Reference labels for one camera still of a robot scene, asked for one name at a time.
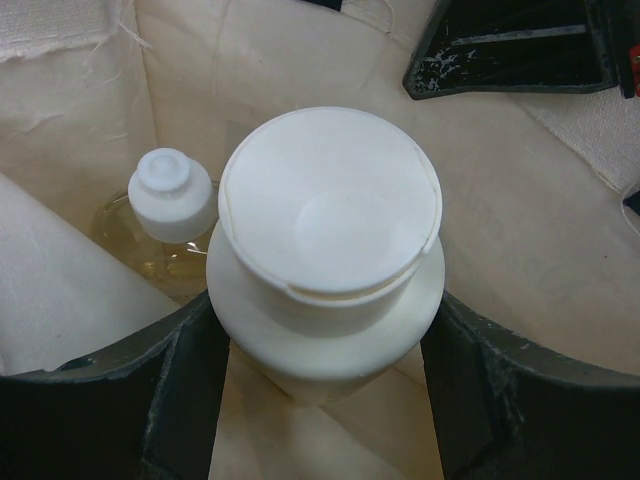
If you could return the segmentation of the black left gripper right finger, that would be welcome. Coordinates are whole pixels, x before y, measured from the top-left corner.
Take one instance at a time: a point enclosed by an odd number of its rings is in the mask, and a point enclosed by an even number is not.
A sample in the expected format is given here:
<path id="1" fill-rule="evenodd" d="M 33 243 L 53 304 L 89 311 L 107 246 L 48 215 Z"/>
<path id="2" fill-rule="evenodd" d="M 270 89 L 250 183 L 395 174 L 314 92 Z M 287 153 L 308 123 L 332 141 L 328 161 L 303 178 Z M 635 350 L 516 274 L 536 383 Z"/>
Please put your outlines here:
<path id="1" fill-rule="evenodd" d="M 638 376 L 547 349 L 451 294 L 420 346 L 445 478 L 638 478 Z"/>

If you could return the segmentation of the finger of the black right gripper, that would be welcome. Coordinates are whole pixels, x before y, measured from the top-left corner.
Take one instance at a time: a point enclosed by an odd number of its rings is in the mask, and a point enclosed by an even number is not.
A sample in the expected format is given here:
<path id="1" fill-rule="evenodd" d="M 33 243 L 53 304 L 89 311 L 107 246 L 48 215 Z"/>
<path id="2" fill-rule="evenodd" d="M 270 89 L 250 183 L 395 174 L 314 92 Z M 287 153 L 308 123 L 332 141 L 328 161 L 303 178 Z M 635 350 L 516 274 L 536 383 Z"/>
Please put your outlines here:
<path id="1" fill-rule="evenodd" d="M 630 4 L 438 1 L 403 78 L 414 100 L 467 92 L 630 96 Z"/>

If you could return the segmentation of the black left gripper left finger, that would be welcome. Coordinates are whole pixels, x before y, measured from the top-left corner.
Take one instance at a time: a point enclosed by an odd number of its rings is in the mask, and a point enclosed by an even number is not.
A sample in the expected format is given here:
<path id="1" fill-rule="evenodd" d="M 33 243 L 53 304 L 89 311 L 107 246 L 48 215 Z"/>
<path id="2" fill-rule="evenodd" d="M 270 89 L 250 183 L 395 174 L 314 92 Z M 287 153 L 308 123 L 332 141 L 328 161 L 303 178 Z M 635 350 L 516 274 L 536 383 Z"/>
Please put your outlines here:
<path id="1" fill-rule="evenodd" d="M 54 371 L 2 377 L 2 478 L 207 478 L 229 350 L 202 292 Z"/>

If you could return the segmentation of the clear yellow bottle white cap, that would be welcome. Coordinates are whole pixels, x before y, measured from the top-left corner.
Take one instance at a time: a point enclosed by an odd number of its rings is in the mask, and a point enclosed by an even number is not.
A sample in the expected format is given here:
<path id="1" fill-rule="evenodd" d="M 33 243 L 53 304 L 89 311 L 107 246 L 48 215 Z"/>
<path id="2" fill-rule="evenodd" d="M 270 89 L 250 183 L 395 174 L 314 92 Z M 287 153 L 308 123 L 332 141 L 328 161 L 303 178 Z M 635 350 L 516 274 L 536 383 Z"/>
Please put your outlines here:
<path id="1" fill-rule="evenodd" d="M 95 214 L 91 238 L 178 304 L 206 289 L 219 184 L 173 148 L 144 154 L 127 188 Z"/>

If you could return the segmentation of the white opaque lotion bottle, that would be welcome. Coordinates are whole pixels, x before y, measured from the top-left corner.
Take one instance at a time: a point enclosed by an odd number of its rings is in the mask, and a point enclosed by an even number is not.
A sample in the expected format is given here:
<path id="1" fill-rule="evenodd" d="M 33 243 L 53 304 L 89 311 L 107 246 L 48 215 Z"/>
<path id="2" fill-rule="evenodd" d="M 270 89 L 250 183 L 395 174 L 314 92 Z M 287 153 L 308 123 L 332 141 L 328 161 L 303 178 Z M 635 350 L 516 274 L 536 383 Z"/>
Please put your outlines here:
<path id="1" fill-rule="evenodd" d="M 292 398 L 344 398 L 409 353 L 444 291 L 436 171 L 404 131 L 335 106 L 278 116 L 227 162 L 207 256 L 214 311 Z"/>

